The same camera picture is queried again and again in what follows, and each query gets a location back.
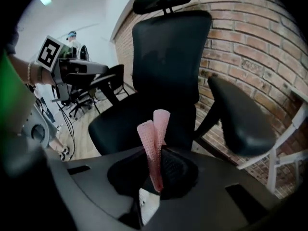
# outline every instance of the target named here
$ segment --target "blue cap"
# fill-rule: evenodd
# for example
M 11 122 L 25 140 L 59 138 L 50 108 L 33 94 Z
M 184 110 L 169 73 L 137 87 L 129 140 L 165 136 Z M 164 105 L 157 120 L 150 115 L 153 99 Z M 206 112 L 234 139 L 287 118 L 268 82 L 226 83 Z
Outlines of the blue cap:
M 70 31 L 69 34 L 67 35 L 67 38 L 66 40 L 68 40 L 69 37 L 73 37 L 73 36 L 76 36 L 77 33 L 75 31 Z

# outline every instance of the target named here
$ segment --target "person's arm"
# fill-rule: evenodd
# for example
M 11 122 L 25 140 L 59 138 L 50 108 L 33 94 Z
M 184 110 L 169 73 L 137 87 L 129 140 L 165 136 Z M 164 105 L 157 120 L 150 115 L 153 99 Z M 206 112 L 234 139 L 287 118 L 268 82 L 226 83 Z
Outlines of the person's arm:
M 29 63 L 18 59 L 17 57 L 15 57 L 13 54 L 10 54 L 9 59 L 14 67 L 14 69 L 16 70 L 16 72 L 18 73 L 19 77 L 22 79 L 22 81 L 25 84 L 30 84 L 28 81 L 28 65 Z M 40 80 L 40 76 L 39 76 L 39 68 L 41 68 L 41 66 L 37 65 L 37 64 L 32 64 L 31 65 L 31 82 L 32 84 L 50 84 L 50 85 L 54 85 L 54 81 L 51 77 L 51 73 L 46 70 L 45 68 L 42 69 L 42 75 L 41 75 L 41 80 Z

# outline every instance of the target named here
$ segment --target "pink textured object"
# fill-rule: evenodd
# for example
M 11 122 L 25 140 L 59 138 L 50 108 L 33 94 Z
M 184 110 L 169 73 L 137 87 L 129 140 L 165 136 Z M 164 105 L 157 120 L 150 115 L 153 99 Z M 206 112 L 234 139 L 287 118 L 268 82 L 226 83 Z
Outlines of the pink textured object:
M 150 178 L 157 192 L 163 189 L 163 179 L 160 174 L 160 157 L 155 148 L 155 129 L 153 121 L 146 121 L 137 127 L 137 131 L 148 158 Z
M 164 141 L 170 112 L 155 110 L 154 122 L 147 121 L 137 127 L 137 131 L 148 158 L 150 178 L 157 192 L 163 189 L 163 179 L 160 172 L 161 148 Z

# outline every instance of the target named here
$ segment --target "white metal frame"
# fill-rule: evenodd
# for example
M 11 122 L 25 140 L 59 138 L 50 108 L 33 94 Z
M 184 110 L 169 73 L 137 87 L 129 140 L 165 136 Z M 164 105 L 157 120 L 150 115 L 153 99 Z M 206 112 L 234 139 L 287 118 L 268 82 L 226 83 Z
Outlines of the white metal frame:
M 304 150 L 298 153 L 294 153 L 291 155 L 283 156 L 283 157 L 277 157 L 276 149 L 281 146 L 298 128 L 299 126 L 305 121 L 306 117 L 308 117 L 308 96 L 301 93 L 299 90 L 297 90 L 294 87 L 289 87 L 293 93 L 296 94 L 297 97 L 299 97 L 301 100 L 303 100 L 302 106 L 299 108 L 298 112 L 292 119 L 292 124 L 286 129 L 286 131 L 277 139 L 275 145 L 273 148 L 260 156 L 256 156 L 254 158 L 251 158 L 247 162 L 239 165 L 238 169 L 243 169 L 246 167 L 251 166 L 252 164 L 255 164 L 262 158 L 269 156 L 269 178 L 267 182 L 267 188 L 271 193 L 274 193 L 275 191 L 275 185 L 276 185 L 276 176 L 277 176 L 277 168 L 290 163 L 295 163 L 295 181 L 296 186 L 299 186 L 299 168 L 298 168 L 298 161 L 305 160 L 308 158 L 308 150 Z

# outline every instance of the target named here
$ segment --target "brick wall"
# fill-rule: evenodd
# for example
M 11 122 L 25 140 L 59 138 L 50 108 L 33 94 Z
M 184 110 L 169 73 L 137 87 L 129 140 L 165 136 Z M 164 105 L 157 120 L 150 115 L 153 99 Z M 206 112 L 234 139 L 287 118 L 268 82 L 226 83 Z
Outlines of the brick wall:
M 199 70 L 200 101 L 197 126 L 211 105 L 213 96 L 207 78 L 215 73 L 243 89 L 268 117 L 277 136 L 291 124 L 301 102 L 291 95 L 287 84 L 308 94 L 308 50 L 293 18 L 278 0 L 192 0 L 175 11 L 207 10 L 213 23 L 205 44 Z M 144 19 L 162 15 L 131 12 L 115 37 L 119 62 L 125 64 L 125 82 L 132 84 L 133 26 Z M 278 150 L 278 155 L 307 147 L 308 127 L 302 127 Z M 221 124 L 204 139 L 237 164 L 246 159 L 233 155 L 225 146 Z M 246 170 L 263 184 L 268 177 L 269 159 Z M 278 168 L 276 195 L 280 198 L 294 190 L 294 166 Z

